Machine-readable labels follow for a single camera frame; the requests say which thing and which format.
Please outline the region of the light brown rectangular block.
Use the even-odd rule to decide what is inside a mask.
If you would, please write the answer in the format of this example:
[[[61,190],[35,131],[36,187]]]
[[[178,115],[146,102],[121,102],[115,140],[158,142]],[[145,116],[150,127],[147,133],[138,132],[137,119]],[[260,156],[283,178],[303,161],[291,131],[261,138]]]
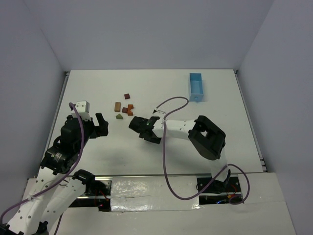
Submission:
[[[120,110],[121,110],[121,102],[116,102],[114,106],[114,111],[120,112]]]

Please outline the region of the blue rectangular box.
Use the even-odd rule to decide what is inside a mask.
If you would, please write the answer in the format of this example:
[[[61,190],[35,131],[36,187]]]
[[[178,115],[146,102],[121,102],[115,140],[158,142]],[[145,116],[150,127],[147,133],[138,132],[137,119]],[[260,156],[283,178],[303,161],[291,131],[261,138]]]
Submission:
[[[202,102],[204,93],[201,73],[189,73],[188,89],[190,102]]]

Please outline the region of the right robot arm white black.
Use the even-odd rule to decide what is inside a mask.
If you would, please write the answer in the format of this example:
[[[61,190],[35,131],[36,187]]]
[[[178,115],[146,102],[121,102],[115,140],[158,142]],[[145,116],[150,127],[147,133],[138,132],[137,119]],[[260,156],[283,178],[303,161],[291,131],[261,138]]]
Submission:
[[[195,120],[163,120],[135,116],[129,128],[141,139],[159,144],[166,138],[189,140],[197,152],[209,161],[211,175],[219,182],[226,182],[229,175],[225,157],[225,132],[205,116]]]

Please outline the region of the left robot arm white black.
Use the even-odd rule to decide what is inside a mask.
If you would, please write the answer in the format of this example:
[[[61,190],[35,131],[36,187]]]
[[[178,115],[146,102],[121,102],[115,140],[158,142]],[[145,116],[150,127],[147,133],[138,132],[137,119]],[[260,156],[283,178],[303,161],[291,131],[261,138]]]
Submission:
[[[83,169],[73,172],[89,139],[108,135],[108,122],[96,114],[98,125],[87,114],[67,116],[61,134],[45,152],[41,170],[29,196],[17,203],[17,213],[1,222],[2,235],[47,235],[65,210],[82,194],[103,193],[106,186]]]

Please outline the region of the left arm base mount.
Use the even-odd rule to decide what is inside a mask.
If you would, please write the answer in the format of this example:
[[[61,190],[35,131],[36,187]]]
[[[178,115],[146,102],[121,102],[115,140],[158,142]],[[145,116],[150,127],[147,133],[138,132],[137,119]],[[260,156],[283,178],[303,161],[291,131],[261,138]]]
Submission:
[[[111,211],[112,180],[97,180],[95,186],[79,196],[70,208],[95,208],[100,212]]]

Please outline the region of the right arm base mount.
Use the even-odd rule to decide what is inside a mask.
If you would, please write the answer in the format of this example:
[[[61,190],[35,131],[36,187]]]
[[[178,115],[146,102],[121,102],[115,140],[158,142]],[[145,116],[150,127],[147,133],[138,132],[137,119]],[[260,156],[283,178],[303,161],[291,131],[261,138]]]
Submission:
[[[231,176],[226,185],[214,181],[199,196],[200,205],[239,203],[243,199],[241,185],[237,176]]]

